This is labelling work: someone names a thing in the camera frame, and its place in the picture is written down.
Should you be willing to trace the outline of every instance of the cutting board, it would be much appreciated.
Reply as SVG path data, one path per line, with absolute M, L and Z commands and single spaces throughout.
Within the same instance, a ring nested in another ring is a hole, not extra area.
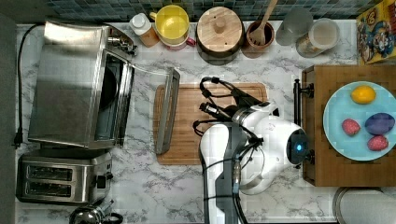
M 261 100 L 267 100 L 265 86 L 261 83 L 234 83 L 235 87 Z M 230 91 L 222 85 L 205 84 L 214 95 L 229 94 Z M 164 86 L 158 87 L 154 100 L 153 134 L 157 139 L 158 126 L 163 104 Z M 225 107 L 235 105 L 233 97 L 213 98 L 217 105 Z M 177 110 L 170 149 L 162 155 L 157 155 L 157 161 L 162 165 L 198 165 L 201 164 L 198 154 L 201 137 L 196 135 L 192 124 L 196 120 L 213 119 L 199 109 L 201 103 L 208 100 L 201 94 L 199 83 L 180 84 L 177 96 Z M 210 124 L 201 124 L 198 129 L 206 131 Z

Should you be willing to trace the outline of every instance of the yellow bowl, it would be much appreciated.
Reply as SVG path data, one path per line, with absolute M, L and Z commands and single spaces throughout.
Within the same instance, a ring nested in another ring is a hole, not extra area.
M 182 7 L 169 5 L 161 8 L 158 13 L 151 12 L 149 15 L 155 20 L 158 35 L 168 44 L 178 45 L 189 34 L 189 16 Z

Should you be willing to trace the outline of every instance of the backsplash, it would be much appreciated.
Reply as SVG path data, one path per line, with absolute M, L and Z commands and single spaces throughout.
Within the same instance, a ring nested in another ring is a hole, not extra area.
M 227 7 L 242 21 L 260 19 L 269 0 L 46 0 L 63 19 L 73 21 L 129 21 L 137 13 L 149 14 L 167 5 L 183 7 L 191 21 L 198 21 L 212 7 Z M 375 5 L 375 0 L 278 0 L 270 20 L 283 20 L 293 7 L 305 7 L 314 16 L 354 19 Z

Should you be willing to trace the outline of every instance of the blue plate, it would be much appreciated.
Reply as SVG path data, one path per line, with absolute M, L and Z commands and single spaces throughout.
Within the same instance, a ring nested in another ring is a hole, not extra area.
M 360 85 L 371 86 L 375 92 L 375 99 L 368 105 L 356 104 L 350 93 Z M 372 161 L 387 154 L 396 143 L 396 127 L 384 136 L 389 145 L 381 151 L 372 151 L 367 147 L 373 137 L 367 133 L 364 123 L 376 113 L 388 113 L 396 118 L 396 100 L 393 95 L 382 86 L 372 82 L 352 82 L 336 91 L 326 104 L 323 115 L 323 127 L 327 139 L 343 156 L 354 161 Z M 347 135 L 342 123 L 345 119 L 354 119 L 361 126 L 361 130 L 354 136 Z

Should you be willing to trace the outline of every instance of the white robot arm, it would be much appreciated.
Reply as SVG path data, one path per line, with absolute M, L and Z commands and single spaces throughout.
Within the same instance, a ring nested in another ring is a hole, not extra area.
M 265 191 L 280 172 L 301 163 L 307 155 L 303 129 L 280 118 L 276 105 L 269 102 L 256 101 L 234 112 L 231 119 L 213 125 L 200 144 L 205 223 L 247 223 L 238 201 L 239 190 L 245 194 Z

